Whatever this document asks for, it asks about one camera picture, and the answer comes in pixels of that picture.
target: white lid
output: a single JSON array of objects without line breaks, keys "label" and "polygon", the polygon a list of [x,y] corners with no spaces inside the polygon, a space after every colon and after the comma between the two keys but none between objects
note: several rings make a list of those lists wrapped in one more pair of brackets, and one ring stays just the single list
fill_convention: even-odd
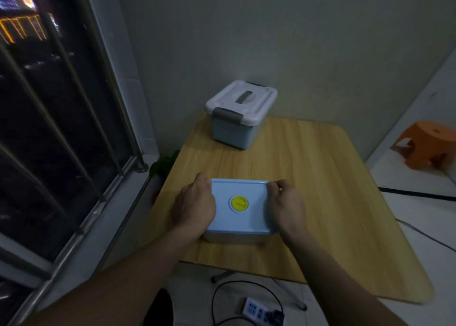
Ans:
[{"label": "white lid", "polygon": [[215,108],[222,108],[242,115],[241,124],[256,126],[276,98],[277,90],[275,88],[256,86],[236,80],[208,100],[206,112],[212,115]]}]

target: green plant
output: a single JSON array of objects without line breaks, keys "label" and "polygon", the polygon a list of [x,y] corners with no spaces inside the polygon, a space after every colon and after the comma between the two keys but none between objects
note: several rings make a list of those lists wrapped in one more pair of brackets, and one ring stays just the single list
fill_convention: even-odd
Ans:
[{"label": "green plant", "polygon": [[149,169],[150,177],[157,174],[166,179],[177,159],[177,156],[179,156],[179,152],[180,150],[174,151],[171,157],[160,157],[154,164],[151,165],[151,168]]}]

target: yellow round button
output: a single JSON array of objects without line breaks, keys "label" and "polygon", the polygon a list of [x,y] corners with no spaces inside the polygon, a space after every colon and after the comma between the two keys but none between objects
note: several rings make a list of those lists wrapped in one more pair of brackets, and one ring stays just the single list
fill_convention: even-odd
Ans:
[{"label": "yellow round button", "polygon": [[248,200],[243,196],[235,196],[231,199],[231,206],[236,211],[245,211],[248,208]]}]

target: gray latch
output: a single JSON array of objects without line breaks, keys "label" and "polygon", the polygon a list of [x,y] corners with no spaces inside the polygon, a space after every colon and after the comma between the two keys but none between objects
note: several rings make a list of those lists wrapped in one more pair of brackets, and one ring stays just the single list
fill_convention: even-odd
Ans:
[{"label": "gray latch", "polygon": [[232,110],[214,108],[214,110],[212,110],[212,117],[214,119],[222,119],[237,125],[241,125],[244,115]]}]

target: hand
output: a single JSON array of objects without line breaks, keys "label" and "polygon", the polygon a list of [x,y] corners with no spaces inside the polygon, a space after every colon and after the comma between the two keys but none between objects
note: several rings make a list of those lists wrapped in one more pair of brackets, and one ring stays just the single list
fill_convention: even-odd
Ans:
[{"label": "hand", "polygon": [[269,182],[267,188],[272,218],[288,246],[307,232],[304,202],[296,187],[287,180]]},{"label": "hand", "polygon": [[200,237],[215,217],[215,198],[212,195],[212,181],[202,172],[193,183],[180,190],[171,210],[176,227]]}]

